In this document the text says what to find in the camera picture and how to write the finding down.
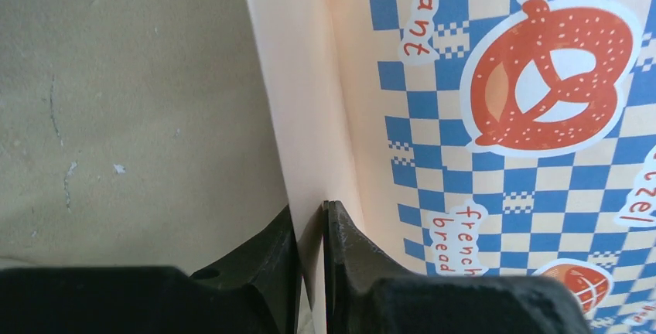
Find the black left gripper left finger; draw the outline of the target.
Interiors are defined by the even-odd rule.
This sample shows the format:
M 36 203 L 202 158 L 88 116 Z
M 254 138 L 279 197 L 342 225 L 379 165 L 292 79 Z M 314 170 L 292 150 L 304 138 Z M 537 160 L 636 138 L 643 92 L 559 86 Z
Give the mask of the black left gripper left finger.
M 230 253 L 171 266 L 9 268 L 3 333 L 294 333 L 301 271 L 289 209 Z

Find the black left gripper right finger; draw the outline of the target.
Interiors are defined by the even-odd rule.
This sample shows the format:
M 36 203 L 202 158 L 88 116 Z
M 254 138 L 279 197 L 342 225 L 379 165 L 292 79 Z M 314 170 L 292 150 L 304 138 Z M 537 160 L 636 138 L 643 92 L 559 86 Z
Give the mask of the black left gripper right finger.
M 397 263 L 326 201 L 328 333 L 589 333 L 575 299 L 542 277 L 437 277 Z

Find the blue checkered paper bag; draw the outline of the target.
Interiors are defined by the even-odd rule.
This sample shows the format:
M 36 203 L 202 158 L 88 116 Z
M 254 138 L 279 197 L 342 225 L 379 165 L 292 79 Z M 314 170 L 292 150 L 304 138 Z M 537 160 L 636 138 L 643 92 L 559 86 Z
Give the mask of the blue checkered paper bag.
M 655 0 L 248 0 L 324 324 L 317 207 L 407 269 L 549 276 L 655 331 Z

